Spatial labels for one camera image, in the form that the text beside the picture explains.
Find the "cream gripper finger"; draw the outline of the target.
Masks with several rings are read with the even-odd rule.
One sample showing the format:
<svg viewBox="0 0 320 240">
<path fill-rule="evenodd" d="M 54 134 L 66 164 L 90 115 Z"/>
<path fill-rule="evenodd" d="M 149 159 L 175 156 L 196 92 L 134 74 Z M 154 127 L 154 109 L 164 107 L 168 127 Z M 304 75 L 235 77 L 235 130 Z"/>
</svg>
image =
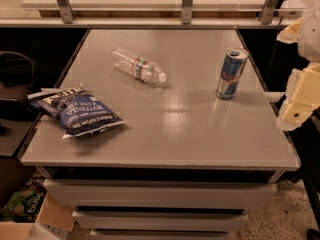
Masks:
<svg viewBox="0 0 320 240">
<path fill-rule="evenodd" d="M 299 18 L 291 25 L 281 30 L 277 35 L 277 40 L 285 44 L 297 43 L 300 36 L 300 30 L 302 25 L 302 19 Z"/>
<path fill-rule="evenodd" d="M 303 70 L 293 69 L 289 76 L 276 126 L 283 131 L 299 128 L 320 107 L 320 64 Z"/>
</svg>

